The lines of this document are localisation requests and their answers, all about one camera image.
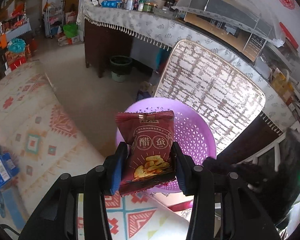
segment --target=floral tablecloth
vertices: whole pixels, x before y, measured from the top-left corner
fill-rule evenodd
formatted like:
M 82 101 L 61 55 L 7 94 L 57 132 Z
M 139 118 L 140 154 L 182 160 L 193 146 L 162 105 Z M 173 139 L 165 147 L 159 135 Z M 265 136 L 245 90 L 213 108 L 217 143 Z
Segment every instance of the floral tablecloth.
M 270 119 L 269 125 L 272 125 L 278 134 L 295 122 L 287 105 L 252 66 L 222 44 L 183 25 L 182 22 L 158 17 L 152 13 L 96 7 L 90 0 L 81 4 L 77 22 L 81 24 L 84 19 L 98 26 L 124 31 L 127 35 L 133 35 L 165 49 L 171 49 L 181 39 L 195 41 L 239 69 L 264 92 L 266 104 L 262 111 L 266 115 L 265 119 Z

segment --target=snack bag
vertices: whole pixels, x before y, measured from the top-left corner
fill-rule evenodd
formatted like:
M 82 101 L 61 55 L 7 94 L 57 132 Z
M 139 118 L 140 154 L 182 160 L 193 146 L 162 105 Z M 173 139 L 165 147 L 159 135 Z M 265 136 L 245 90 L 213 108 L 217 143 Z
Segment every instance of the snack bag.
M 116 123 L 130 155 L 125 162 L 120 195 L 140 192 L 175 179 L 173 111 L 119 113 Z

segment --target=trash bag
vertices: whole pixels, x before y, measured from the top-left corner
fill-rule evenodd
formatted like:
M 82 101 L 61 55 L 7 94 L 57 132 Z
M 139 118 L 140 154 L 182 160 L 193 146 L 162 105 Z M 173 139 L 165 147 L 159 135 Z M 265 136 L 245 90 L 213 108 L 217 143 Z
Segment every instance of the trash bag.
M 8 50 L 13 53 L 25 51 L 26 43 L 23 39 L 14 38 L 8 43 Z
M 63 33 L 67 38 L 73 38 L 78 34 L 78 26 L 75 23 L 69 23 L 63 26 Z

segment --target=chair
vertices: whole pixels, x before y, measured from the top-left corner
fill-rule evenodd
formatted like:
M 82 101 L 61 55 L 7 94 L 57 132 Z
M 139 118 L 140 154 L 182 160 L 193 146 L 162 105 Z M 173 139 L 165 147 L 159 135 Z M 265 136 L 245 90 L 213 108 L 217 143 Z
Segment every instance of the chair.
M 177 42 L 162 73 L 155 97 L 179 100 L 209 125 L 217 154 L 257 117 L 264 93 L 243 73 L 201 45 Z

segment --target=purple basket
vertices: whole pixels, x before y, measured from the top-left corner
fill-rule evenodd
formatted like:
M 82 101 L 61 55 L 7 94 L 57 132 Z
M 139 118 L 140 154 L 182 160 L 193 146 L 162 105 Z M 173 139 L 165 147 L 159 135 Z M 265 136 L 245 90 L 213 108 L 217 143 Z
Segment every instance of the purple basket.
M 131 105 L 125 112 L 150 113 L 172 110 L 174 112 L 174 140 L 180 145 L 182 152 L 190 155 L 195 164 L 201 165 L 208 157 L 216 158 L 217 149 L 209 126 L 191 107 L 169 98 L 146 98 Z M 117 130 L 116 145 L 124 141 Z M 158 185 L 150 192 L 178 193 L 181 192 L 177 180 L 167 186 Z

